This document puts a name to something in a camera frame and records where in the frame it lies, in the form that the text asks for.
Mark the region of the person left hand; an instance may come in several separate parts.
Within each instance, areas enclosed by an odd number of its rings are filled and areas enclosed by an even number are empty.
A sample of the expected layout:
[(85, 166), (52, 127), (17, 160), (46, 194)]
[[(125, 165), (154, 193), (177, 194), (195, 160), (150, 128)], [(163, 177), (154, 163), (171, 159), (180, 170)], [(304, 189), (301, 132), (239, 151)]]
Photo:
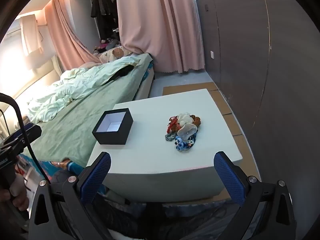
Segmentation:
[(29, 206), (29, 199), (27, 197), (27, 189), (24, 184), (24, 178), (17, 174), (14, 182), (10, 185), (8, 190), (1, 189), (0, 200), (5, 202), (13, 197), (12, 203), (14, 207), (20, 211), (25, 211)]

